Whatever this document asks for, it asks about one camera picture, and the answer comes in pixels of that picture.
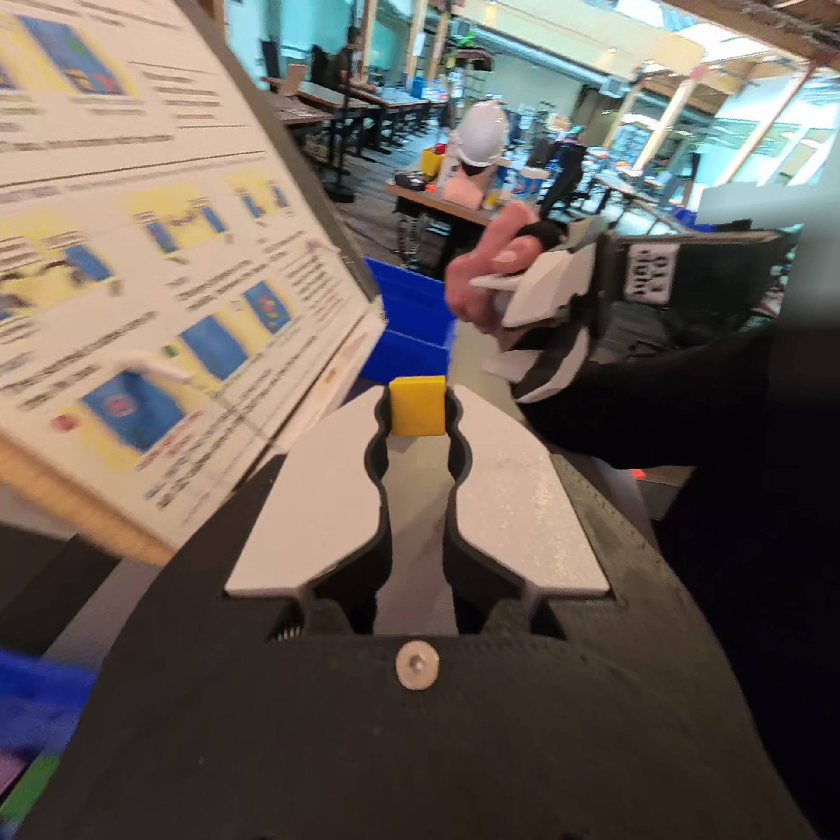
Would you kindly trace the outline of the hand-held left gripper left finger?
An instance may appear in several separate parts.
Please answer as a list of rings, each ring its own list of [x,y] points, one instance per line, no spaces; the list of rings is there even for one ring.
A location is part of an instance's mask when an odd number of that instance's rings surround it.
[[[336,602],[356,633],[372,634],[393,566],[383,486],[390,431],[390,397],[375,385],[303,433],[282,460],[226,595],[300,607]]]

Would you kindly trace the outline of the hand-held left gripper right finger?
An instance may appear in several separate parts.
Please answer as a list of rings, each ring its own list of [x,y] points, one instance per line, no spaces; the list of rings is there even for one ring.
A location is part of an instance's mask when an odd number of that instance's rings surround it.
[[[448,471],[444,577],[459,634],[478,634],[501,602],[529,623],[544,603],[588,601],[611,586],[549,450],[463,385],[445,398]]]

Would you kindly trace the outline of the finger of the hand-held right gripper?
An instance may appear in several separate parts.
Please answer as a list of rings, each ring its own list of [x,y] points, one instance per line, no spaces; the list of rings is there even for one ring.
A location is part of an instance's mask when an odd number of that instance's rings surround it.
[[[492,274],[469,282],[493,292],[503,328],[525,328],[554,320],[572,299],[591,287],[596,244],[578,249],[557,248],[538,257],[514,275]]]
[[[541,327],[517,338],[482,362],[484,372],[509,385],[515,403],[539,403],[567,388],[592,343],[587,327]]]

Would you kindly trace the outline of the yellow cube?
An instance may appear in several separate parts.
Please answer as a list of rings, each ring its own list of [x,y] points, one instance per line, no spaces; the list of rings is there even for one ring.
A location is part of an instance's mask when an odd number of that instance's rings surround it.
[[[397,377],[389,383],[388,394],[392,436],[446,435],[447,382],[444,375]]]

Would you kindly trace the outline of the blue plastic bin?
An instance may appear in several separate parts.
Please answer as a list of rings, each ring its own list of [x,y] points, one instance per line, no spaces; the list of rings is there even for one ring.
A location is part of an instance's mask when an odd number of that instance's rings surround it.
[[[26,764],[61,755],[98,677],[96,669],[2,649],[2,753]]]
[[[364,262],[380,289],[386,328],[360,378],[386,385],[399,377],[447,376],[456,326],[444,284],[379,260]]]

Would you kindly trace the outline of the person's right forearm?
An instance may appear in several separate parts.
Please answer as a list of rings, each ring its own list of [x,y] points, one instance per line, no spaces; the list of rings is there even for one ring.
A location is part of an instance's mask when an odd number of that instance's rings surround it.
[[[731,333],[690,350],[586,364],[521,404],[557,446],[617,468],[838,466],[838,323]]]

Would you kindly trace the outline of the person's right hand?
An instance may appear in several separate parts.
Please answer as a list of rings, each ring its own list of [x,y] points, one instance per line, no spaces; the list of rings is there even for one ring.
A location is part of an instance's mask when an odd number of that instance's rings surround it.
[[[540,241],[520,236],[522,228],[539,221],[534,209],[522,203],[505,206],[486,226],[478,244],[468,253],[453,259],[444,278],[444,296],[448,309],[462,322],[493,336],[499,344],[514,343],[519,333],[501,327],[501,315],[495,308],[494,292],[473,287],[471,281],[492,274],[515,275],[527,270],[543,252]]]

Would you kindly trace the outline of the workbench with tools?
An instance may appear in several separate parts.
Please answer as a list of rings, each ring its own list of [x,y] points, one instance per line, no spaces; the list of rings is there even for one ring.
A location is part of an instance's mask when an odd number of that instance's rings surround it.
[[[493,217],[444,202],[435,192],[408,192],[392,181],[384,189],[394,200],[397,256],[404,267],[438,280],[455,257],[477,244]]]

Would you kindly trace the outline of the mannequin head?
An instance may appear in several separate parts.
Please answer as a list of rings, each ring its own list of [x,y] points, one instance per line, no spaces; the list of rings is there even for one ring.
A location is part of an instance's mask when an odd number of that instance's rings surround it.
[[[478,211],[485,204],[487,194],[495,182],[497,170],[497,163],[479,167],[459,162],[443,182],[439,197],[444,202]]]

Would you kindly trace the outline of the white hard hat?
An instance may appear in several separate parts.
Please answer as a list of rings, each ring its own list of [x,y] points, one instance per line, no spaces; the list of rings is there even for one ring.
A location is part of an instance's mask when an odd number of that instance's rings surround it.
[[[454,131],[460,163],[486,168],[497,162],[506,146],[508,118],[498,100],[484,100],[473,104]]]

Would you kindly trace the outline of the black floor stand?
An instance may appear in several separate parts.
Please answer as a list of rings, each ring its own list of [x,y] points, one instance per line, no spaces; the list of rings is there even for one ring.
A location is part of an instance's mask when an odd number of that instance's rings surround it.
[[[351,82],[354,78],[354,55],[358,46],[360,30],[355,24],[348,27],[345,46],[342,47],[339,57],[335,60],[335,89],[342,96],[342,107],[336,112],[335,128],[338,134],[338,162],[336,164],[334,181],[329,182],[325,187],[328,197],[335,203],[352,204],[354,193],[352,189],[343,182],[344,179],[344,156],[345,156],[345,123],[349,116],[351,99]]]

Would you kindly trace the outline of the grey office desk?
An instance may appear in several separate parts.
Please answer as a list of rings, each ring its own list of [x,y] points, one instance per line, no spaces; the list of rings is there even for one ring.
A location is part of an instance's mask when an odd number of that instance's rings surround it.
[[[320,161],[328,167],[334,168],[336,153],[364,157],[366,134],[376,128],[374,103],[359,96],[345,98],[307,80],[292,92],[285,92],[291,88],[286,79],[262,77],[260,81],[267,86],[266,99],[275,116],[295,136],[327,132],[326,156]]]

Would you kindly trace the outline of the green cube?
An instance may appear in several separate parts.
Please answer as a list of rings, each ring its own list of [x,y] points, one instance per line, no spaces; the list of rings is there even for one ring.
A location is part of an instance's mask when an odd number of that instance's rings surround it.
[[[27,767],[2,805],[4,824],[20,824],[26,818],[57,771],[60,759],[57,754],[41,754]]]

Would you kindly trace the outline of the purple cube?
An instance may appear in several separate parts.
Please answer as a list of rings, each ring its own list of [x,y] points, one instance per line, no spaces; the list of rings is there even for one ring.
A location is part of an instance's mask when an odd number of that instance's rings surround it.
[[[29,764],[26,754],[21,755],[1,749],[1,800],[14,788]]]

